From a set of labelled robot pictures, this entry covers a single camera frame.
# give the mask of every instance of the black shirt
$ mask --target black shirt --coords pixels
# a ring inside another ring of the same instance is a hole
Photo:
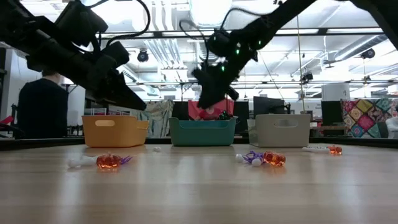
[[[25,138],[61,138],[67,135],[68,93],[42,78],[26,83],[19,93],[17,124]]]

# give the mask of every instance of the purple ribbon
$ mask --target purple ribbon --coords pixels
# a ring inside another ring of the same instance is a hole
[[[263,155],[263,153],[256,153],[256,152],[254,152],[254,151],[250,151],[249,153],[247,153],[245,156],[243,156],[243,159],[246,161],[246,162],[248,162],[248,163],[250,163],[251,164],[251,162],[253,161],[253,159],[260,159],[261,160],[261,162],[262,162],[262,155]]]
[[[131,159],[132,159],[131,156],[126,156],[126,157],[124,157],[124,158],[121,158],[121,159],[120,159],[120,165],[123,165],[123,164],[128,163]]]

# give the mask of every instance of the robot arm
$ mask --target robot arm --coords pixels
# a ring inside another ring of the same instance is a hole
[[[225,63],[206,68],[194,69],[192,74],[202,85],[198,107],[208,108],[221,101],[232,81],[239,78],[240,71],[250,59],[257,61],[257,50],[265,47],[288,21],[299,15],[316,0],[287,0],[274,12],[260,16],[240,30],[230,34],[216,30],[208,39],[207,46]],[[396,1],[389,0],[351,0],[357,7],[367,10],[383,29],[390,41],[398,48],[398,24],[394,22]]]
[[[33,16],[19,0],[0,1],[0,41],[26,53],[28,68],[55,70],[98,101],[144,110],[146,104],[116,70],[129,61],[129,53],[120,42],[100,49],[95,34],[107,29],[105,21],[80,1],[70,1],[54,23]],[[90,43],[93,52],[77,47]]]

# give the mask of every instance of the plastic storage bin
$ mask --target plastic storage bin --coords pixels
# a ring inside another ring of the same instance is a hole
[[[249,142],[258,147],[305,147],[310,114],[262,114],[248,120]]]
[[[229,146],[234,142],[236,118],[227,121],[180,121],[170,118],[174,146]]]
[[[145,143],[149,121],[135,116],[83,116],[83,130],[89,147],[133,147]]]

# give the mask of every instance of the teal bin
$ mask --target teal bin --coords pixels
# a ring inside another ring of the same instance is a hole
[[[227,121],[180,121],[170,118],[174,146],[229,146],[234,142],[236,118]]]

